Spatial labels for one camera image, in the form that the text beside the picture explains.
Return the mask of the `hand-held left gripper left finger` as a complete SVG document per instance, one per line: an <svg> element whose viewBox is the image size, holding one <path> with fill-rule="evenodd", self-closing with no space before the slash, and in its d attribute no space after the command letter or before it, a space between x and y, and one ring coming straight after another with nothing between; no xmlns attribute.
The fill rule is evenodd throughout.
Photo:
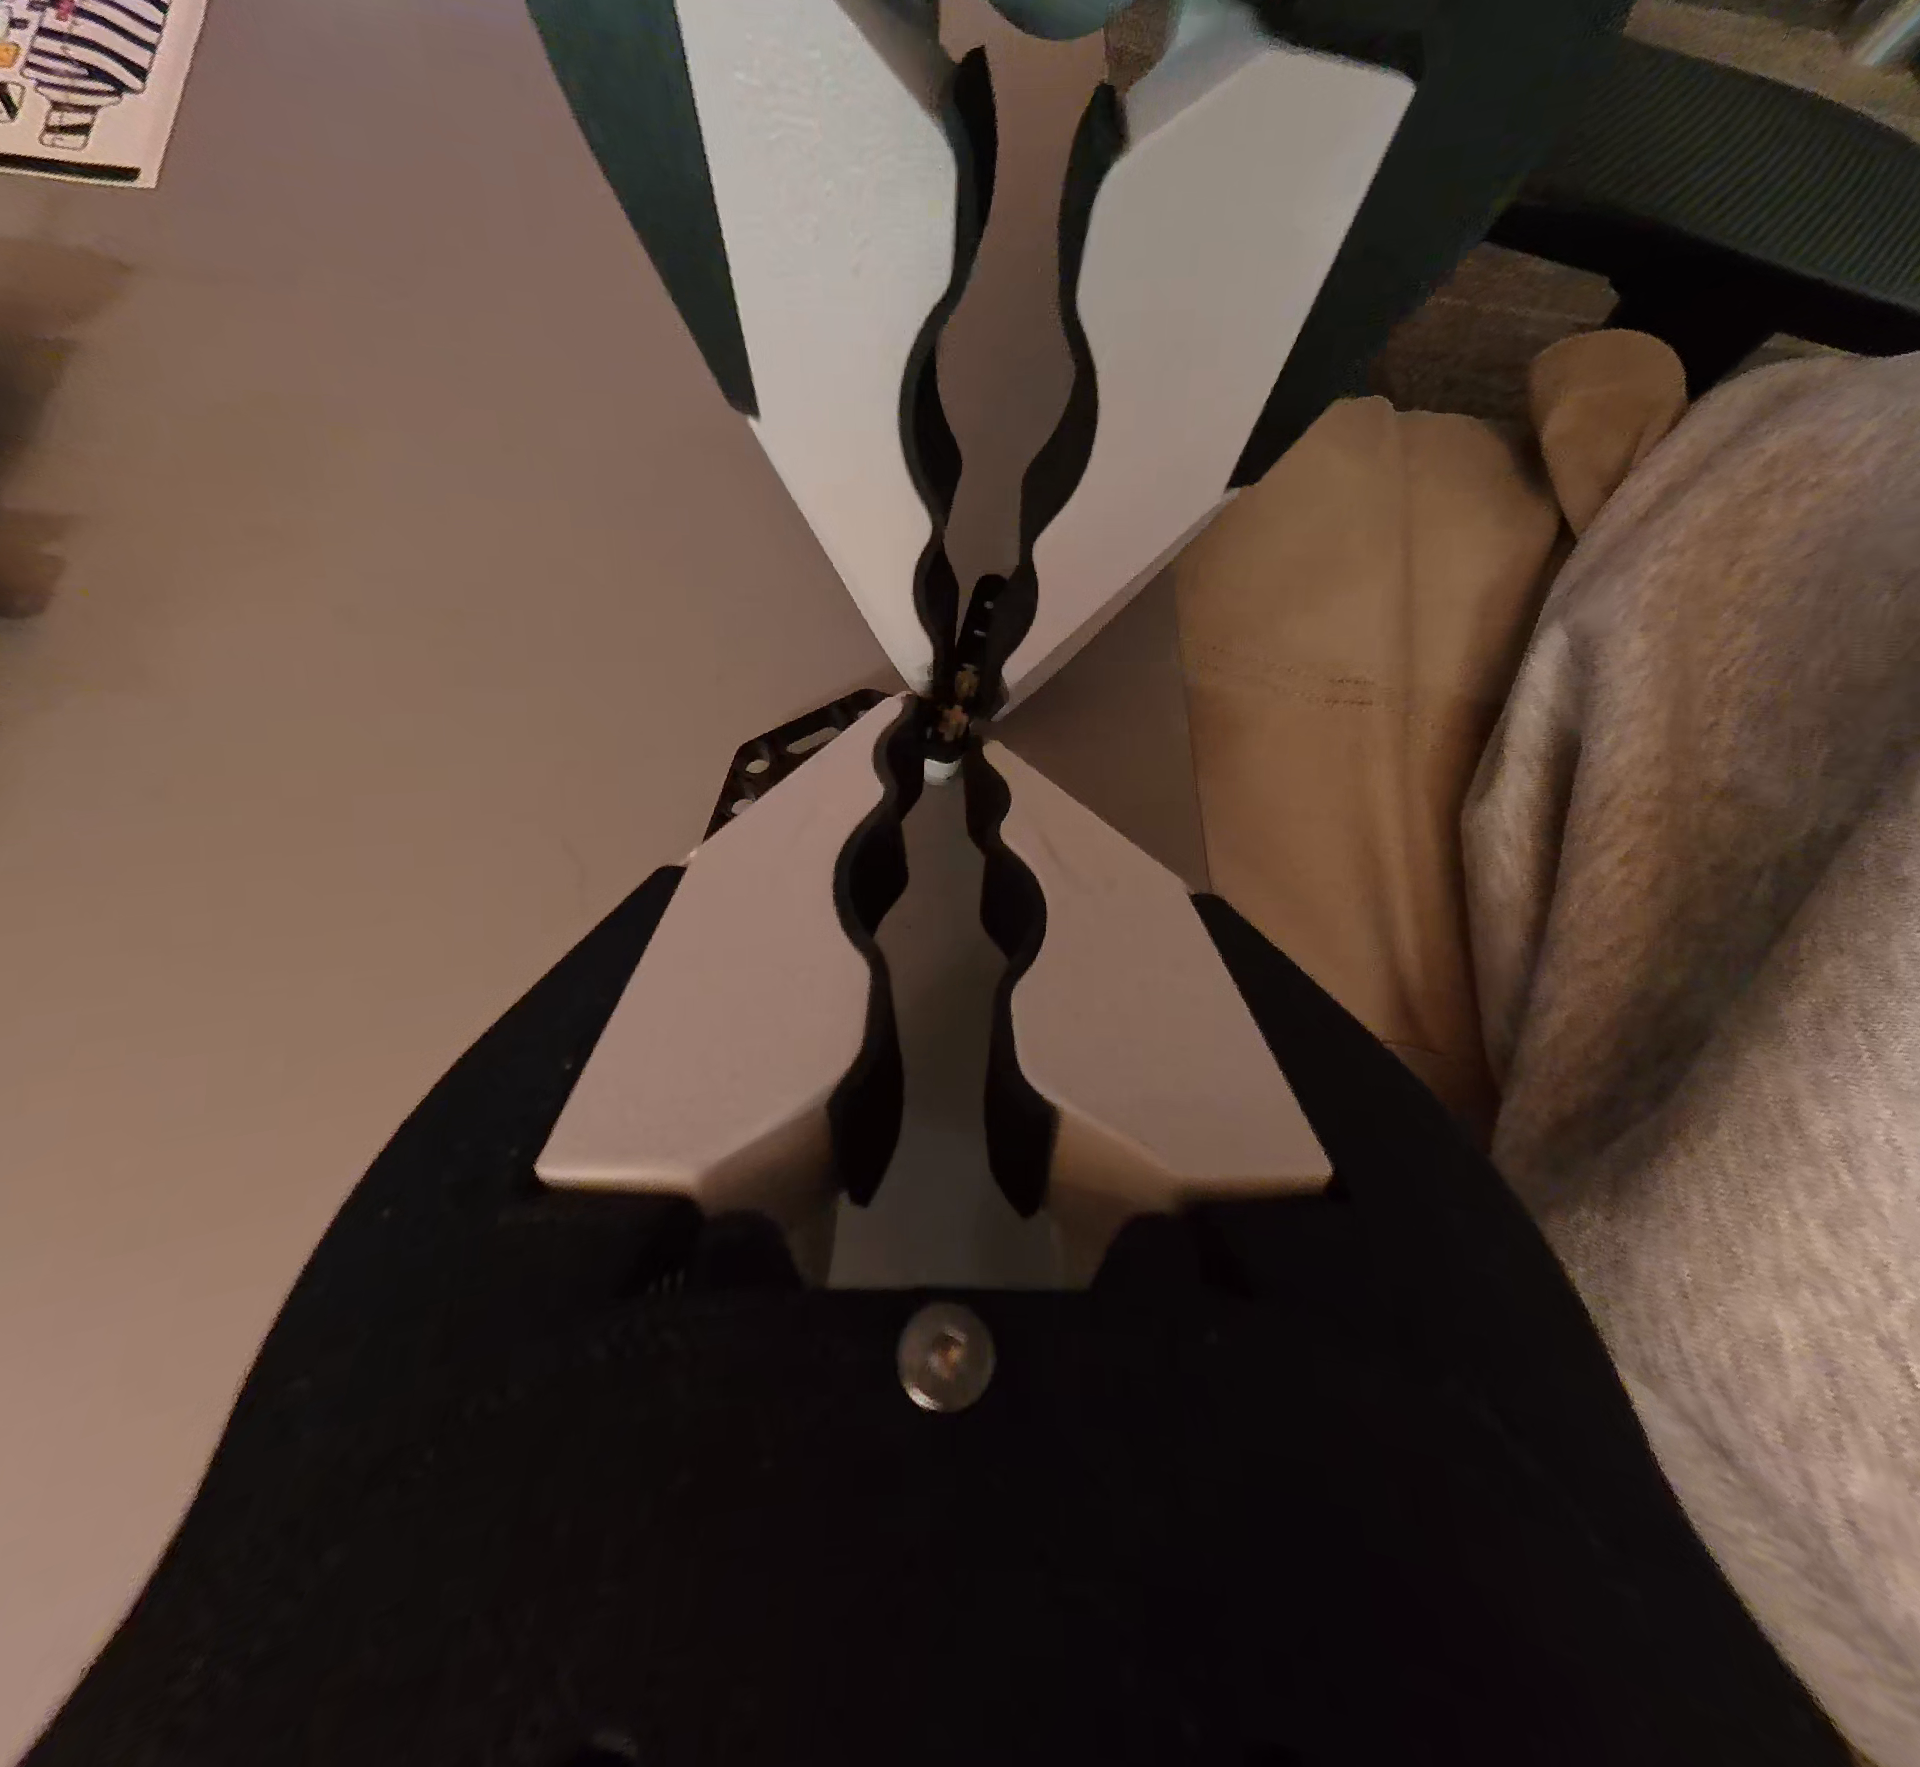
<svg viewBox="0 0 1920 1767"><path fill-rule="evenodd" d="M825 1285L844 1202L903 1126L880 931L909 883L921 703L878 698L678 869L536 1176L569 1192L757 1212Z"/></svg>

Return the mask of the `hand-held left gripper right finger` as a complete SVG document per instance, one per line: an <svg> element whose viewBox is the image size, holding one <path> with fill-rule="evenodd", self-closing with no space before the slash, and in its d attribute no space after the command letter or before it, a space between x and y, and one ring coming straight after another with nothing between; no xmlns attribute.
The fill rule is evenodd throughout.
<svg viewBox="0 0 1920 1767"><path fill-rule="evenodd" d="M989 1167L1066 1281L1141 1218L1322 1194L1329 1157L1186 882L996 740L968 754L968 830L1004 959Z"/></svg>

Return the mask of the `black office chair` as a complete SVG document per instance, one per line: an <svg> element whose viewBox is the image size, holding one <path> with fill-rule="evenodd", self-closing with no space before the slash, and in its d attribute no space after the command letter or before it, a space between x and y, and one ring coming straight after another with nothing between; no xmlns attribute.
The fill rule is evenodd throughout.
<svg viewBox="0 0 1920 1767"><path fill-rule="evenodd" d="M1605 279L1696 393L1776 335L1919 346L1917 140L1627 34L1489 242Z"/></svg>

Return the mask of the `zebra striped paper sheet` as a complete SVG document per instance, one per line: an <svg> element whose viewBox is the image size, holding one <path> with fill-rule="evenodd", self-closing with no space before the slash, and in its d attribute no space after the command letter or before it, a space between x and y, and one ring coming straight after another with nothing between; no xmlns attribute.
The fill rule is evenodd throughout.
<svg viewBox="0 0 1920 1767"><path fill-rule="evenodd" d="M157 186L209 0L3 0L3 171Z"/></svg>

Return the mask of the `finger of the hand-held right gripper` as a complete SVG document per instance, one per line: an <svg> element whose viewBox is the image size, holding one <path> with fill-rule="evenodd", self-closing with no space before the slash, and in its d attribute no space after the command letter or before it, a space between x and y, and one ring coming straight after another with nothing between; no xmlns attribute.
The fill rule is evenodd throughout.
<svg viewBox="0 0 1920 1767"><path fill-rule="evenodd" d="M927 0L675 0L748 352L750 421L900 680L953 621L915 452L927 354L965 281L958 64Z"/></svg>
<svg viewBox="0 0 1920 1767"><path fill-rule="evenodd" d="M1091 447L1025 547L1032 615L1000 664L1010 712L1236 492L1260 410L1415 98L1398 69L1295 45L1236 0L1175 0L1123 94L1074 322Z"/></svg>

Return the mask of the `black lego beam assembly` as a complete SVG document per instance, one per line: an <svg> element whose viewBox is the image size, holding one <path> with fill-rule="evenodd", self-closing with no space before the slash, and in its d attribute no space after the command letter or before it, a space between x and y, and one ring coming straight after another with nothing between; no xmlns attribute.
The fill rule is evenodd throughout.
<svg viewBox="0 0 1920 1767"><path fill-rule="evenodd" d="M911 709L929 785L945 783L960 773L965 749L1004 696L996 659L996 609L1004 591L1006 577L998 573L986 573L974 584L934 696ZM739 743L705 834L712 837L738 821L884 700L888 694L881 689L855 688Z"/></svg>

